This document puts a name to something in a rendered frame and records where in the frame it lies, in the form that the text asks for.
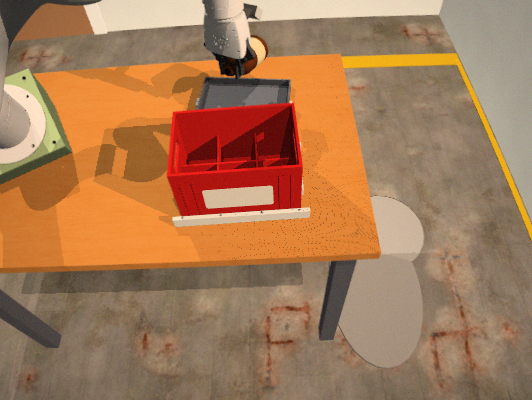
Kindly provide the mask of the red crate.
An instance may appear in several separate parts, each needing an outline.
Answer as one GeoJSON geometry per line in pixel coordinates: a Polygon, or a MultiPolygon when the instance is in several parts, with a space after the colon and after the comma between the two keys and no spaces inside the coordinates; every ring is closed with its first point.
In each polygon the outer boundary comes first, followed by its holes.
{"type": "Polygon", "coordinates": [[[294,103],[194,110],[169,157],[183,216],[301,208],[302,174],[294,103]]]}

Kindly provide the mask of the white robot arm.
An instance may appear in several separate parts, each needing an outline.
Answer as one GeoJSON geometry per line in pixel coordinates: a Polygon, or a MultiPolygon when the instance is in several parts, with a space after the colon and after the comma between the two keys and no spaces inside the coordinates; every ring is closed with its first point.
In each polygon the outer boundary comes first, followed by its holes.
{"type": "MultiPolygon", "coordinates": [[[[16,163],[32,155],[46,131],[45,114],[35,97],[22,88],[4,85],[7,57],[16,35],[45,3],[82,6],[100,1],[0,0],[0,164],[16,163]]],[[[216,19],[231,18],[243,10],[247,20],[261,20],[263,13],[256,5],[243,4],[243,0],[202,0],[202,4],[206,14],[216,19]]]]}

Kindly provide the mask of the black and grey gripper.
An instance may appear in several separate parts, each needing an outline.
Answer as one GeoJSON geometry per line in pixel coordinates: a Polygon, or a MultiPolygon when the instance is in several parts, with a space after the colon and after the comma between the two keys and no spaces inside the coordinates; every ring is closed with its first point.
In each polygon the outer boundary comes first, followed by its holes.
{"type": "Polygon", "coordinates": [[[224,75],[223,68],[228,62],[228,57],[235,58],[236,79],[244,74],[244,63],[256,57],[251,47],[250,32],[244,11],[228,19],[216,19],[204,12],[204,40],[204,46],[212,52],[219,63],[221,75],[224,75]]]}

